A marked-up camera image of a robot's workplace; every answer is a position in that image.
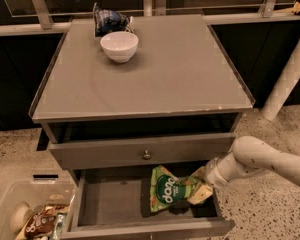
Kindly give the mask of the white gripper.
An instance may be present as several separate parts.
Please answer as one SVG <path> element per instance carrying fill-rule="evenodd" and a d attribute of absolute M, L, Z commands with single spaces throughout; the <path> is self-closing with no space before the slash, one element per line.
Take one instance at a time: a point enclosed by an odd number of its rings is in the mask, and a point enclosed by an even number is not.
<path fill-rule="evenodd" d="M 191 176 L 199 180 L 204 179 L 206 183 L 215 189 L 222 189 L 228 184 L 228 181 L 221 175 L 218 163 L 219 158 L 214 158 L 205 167 L 201 166 L 198 168 Z M 213 188 L 208 184 L 199 184 L 187 198 L 187 201 L 193 205 L 197 205 L 208 199 L 213 194 Z"/>

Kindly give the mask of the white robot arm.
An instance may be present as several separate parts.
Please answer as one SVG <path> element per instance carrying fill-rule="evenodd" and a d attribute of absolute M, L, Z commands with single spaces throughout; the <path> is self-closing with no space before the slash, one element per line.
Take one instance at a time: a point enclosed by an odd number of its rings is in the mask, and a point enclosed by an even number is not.
<path fill-rule="evenodd" d="M 234 180 L 249 178 L 264 170 L 300 187 L 300 156 L 279 151 L 253 136 L 239 137 L 226 156 L 210 160 L 193 173 L 198 185 L 187 201 L 197 205 L 209 198 L 214 189 L 222 189 Z"/>

